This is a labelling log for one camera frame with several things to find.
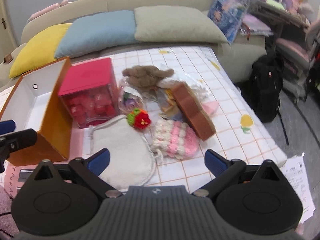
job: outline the red gift box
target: red gift box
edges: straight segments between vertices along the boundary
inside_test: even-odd
[[[118,115],[118,88],[111,58],[71,67],[58,95],[80,128]]]

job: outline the gray ribbed panel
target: gray ribbed panel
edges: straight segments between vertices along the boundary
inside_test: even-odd
[[[161,192],[154,194],[153,189]],[[208,198],[189,195],[184,186],[130,187],[125,196],[106,199],[83,228],[62,236],[16,240],[302,240],[293,231],[254,236],[227,224]]]

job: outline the beige sofa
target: beige sofa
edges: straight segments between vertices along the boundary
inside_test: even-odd
[[[72,22],[74,19],[99,12],[112,12],[117,10],[134,10],[140,6],[176,5],[199,9],[207,14],[213,0],[78,0],[63,7],[48,12],[29,22],[22,33],[21,44],[12,53],[15,58],[25,44],[40,31],[56,24]],[[79,58],[73,58],[73,62],[85,59],[110,55],[117,52],[136,49],[147,49],[161,46],[176,46],[181,44],[156,44],[139,43],[129,46],[117,46],[91,53]],[[265,39],[263,36],[252,36],[248,41],[246,37],[238,35],[232,46],[223,44],[201,44],[210,46],[215,52],[221,65],[233,82],[248,79],[251,73],[252,63],[265,54]],[[15,84],[18,78],[9,79],[9,71],[14,60],[9,64],[0,65],[0,91]]]

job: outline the pink and white crochet bag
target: pink and white crochet bag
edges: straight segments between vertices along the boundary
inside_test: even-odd
[[[177,159],[192,157],[199,148],[199,138],[187,123],[158,120],[151,150]]]

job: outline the orange box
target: orange box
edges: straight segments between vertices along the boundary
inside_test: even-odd
[[[72,118],[58,97],[71,67],[68,57],[23,74],[0,112],[0,121],[14,120],[16,130],[33,128],[34,146],[11,153],[14,166],[38,164],[43,159],[65,161],[69,157]]]

